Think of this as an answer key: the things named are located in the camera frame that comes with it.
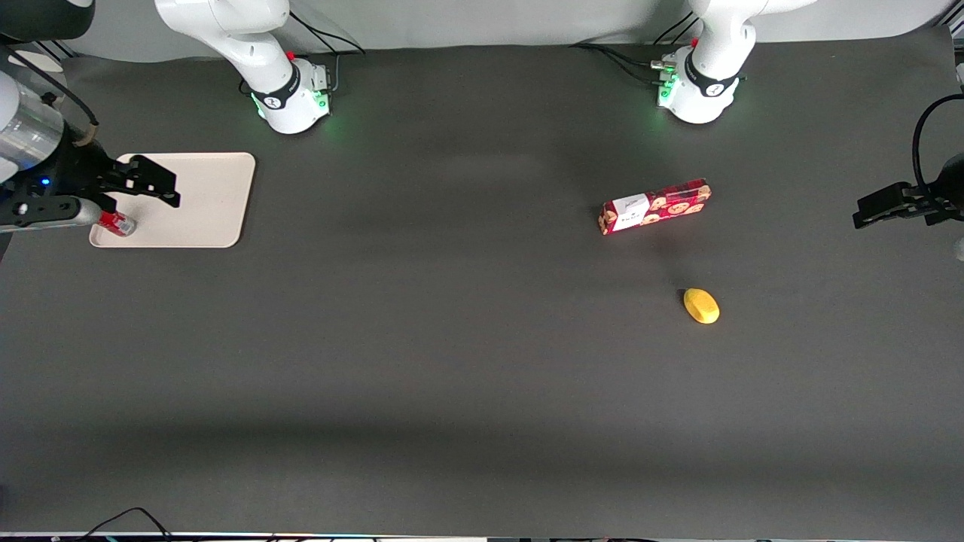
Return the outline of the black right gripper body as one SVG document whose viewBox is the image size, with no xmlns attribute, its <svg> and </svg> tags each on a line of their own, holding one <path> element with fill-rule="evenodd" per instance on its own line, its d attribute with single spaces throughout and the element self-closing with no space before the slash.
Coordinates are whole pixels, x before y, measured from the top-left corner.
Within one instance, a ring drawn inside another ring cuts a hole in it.
<svg viewBox="0 0 964 542">
<path fill-rule="evenodd" d="M 41 180 L 50 181 L 41 194 L 76 196 L 92 200 L 101 209 L 116 209 L 116 199 L 101 192 L 100 183 L 114 171 L 114 161 L 100 144 L 93 143 L 76 147 L 72 143 L 62 143 L 44 161 L 30 169 L 18 172 L 10 181 L 2 182 L 1 202 L 13 198 L 22 183 L 41 185 Z"/>
</svg>

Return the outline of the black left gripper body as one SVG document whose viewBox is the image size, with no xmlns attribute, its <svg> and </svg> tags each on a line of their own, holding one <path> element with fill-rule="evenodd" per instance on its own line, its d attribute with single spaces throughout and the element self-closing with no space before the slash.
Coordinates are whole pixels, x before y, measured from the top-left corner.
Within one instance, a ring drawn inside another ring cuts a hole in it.
<svg viewBox="0 0 964 542">
<path fill-rule="evenodd" d="M 932 195 L 954 220 L 963 220 L 963 154 L 954 155 L 932 182 Z"/>
</svg>

